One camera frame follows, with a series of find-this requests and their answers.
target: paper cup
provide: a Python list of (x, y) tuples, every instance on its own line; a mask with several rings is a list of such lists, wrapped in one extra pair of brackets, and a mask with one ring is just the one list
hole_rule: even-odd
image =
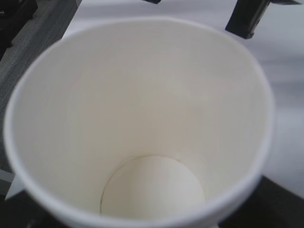
[(71, 227), (204, 227), (257, 184), (273, 114), (259, 64), (232, 38), (132, 19), (46, 50), (4, 136), (27, 191)]

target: gray surface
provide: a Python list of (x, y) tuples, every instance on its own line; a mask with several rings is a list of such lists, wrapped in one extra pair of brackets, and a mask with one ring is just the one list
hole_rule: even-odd
[[(61, 39), (77, 10), (75, 0), (37, 0), (38, 10), (13, 40), (0, 61), (0, 121), (10, 94), (31, 62), (47, 47)], [(3, 136), (0, 136), (0, 169), (11, 172)]]

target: dark object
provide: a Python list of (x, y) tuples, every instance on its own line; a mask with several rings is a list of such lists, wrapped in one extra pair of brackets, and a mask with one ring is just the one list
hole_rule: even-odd
[(12, 46), (11, 41), (38, 9), (36, 0), (12, 2), (9, 8), (5, 7), (7, 11), (0, 9), (0, 60), (5, 50)]
[[(0, 203), (0, 227), (68, 228), (39, 207), (26, 192)], [(219, 227), (303, 228), (304, 200), (263, 178), (243, 206)]]
[(10, 13), (15, 11), (23, 0), (1, 0), (0, 11)]
[(304, 200), (263, 178), (250, 198), (219, 227), (304, 227)]
[[(144, 1), (157, 4), (161, 0)], [(244, 39), (250, 39), (253, 37), (256, 26), (271, 2), (280, 5), (296, 5), (302, 4), (303, 1), (304, 0), (237, 0), (225, 30)]]
[(154, 3), (154, 4), (158, 4), (158, 3), (161, 2), (161, 0), (144, 0), (144, 1), (151, 2), (151, 3)]

